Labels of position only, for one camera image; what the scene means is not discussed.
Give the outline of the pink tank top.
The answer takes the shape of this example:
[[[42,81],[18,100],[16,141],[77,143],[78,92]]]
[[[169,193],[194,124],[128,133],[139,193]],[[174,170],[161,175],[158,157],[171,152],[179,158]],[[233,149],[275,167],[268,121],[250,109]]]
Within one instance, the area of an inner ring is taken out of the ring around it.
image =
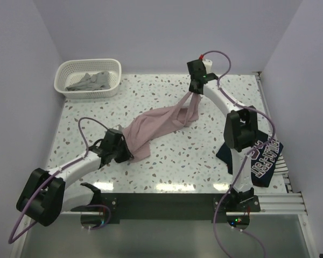
[[[188,92],[174,106],[161,107],[146,111],[137,116],[126,128],[123,135],[132,162],[139,162],[151,155],[150,141],[191,126],[199,119],[201,97]]]

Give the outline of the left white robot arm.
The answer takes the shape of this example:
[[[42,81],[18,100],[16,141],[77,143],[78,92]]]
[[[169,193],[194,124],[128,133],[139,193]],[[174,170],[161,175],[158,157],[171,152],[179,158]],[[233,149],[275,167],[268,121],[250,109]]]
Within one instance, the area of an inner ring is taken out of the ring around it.
[[[110,128],[104,138],[89,146],[80,157],[50,170],[33,170],[18,198],[16,209],[39,224],[49,226],[62,211],[71,208],[64,197],[68,187],[112,160],[122,163],[132,158],[123,127]]]

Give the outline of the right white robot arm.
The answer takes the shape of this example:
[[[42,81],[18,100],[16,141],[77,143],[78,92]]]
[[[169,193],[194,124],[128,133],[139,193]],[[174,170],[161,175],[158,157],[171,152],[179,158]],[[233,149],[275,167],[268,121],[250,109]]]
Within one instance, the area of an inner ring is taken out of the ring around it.
[[[209,98],[226,117],[224,143],[231,151],[233,181],[224,200],[218,202],[220,211],[243,211],[254,202],[249,151],[257,140],[257,113],[250,111],[232,95],[217,85],[219,77],[206,71],[201,59],[187,63],[191,78],[189,91]]]

